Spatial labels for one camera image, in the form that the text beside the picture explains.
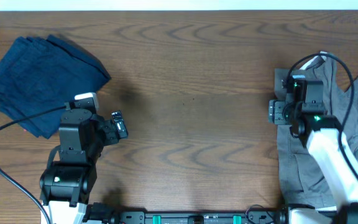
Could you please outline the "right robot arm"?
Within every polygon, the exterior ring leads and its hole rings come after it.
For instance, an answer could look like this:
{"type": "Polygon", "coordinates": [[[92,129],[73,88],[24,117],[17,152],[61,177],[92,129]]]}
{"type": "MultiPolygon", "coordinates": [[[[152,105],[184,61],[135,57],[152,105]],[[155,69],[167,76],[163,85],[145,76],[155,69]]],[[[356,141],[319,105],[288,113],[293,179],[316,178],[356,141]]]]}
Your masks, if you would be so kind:
{"type": "Polygon", "coordinates": [[[271,100],[268,120],[287,125],[293,138],[318,164],[333,195],[336,211],[319,211],[309,205],[287,205],[275,214],[275,223],[358,223],[358,161],[342,126],[327,115],[322,103],[271,100]]]}

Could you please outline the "grey shorts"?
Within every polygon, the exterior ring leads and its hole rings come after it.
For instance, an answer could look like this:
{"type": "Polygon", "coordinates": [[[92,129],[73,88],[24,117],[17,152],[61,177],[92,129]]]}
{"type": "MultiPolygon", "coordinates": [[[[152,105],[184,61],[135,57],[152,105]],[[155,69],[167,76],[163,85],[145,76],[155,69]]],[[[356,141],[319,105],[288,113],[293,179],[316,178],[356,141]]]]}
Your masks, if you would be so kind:
{"type": "MultiPolygon", "coordinates": [[[[355,92],[343,91],[336,83],[335,60],[315,56],[292,75],[322,80],[323,101],[328,114],[342,121],[348,106],[351,112],[344,128],[349,147],[358,161],[358,77],[355,92]]],[[[301,142],[291,137],[287,125],[277,128],[277,150],[280,189],[286,203],[302,203],[316,208],[332,207],[335,202],[316,161],[308,154],[301,142]]]]}

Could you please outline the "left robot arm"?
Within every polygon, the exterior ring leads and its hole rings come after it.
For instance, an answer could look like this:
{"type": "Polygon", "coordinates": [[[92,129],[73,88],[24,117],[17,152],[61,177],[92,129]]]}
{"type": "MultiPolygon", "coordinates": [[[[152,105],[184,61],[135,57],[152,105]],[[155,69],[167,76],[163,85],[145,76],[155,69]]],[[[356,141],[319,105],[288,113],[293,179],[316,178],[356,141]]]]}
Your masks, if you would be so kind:
{"type": "Polygon", "coordinates": [[[92,216],[90,193],[97,179],[96,163],[103,148],[128,137],[120,111],[105,120],[93,110],[62,114],[60,145],[48,158],[40,178],[42,223],[84,223],[92,216]]]}

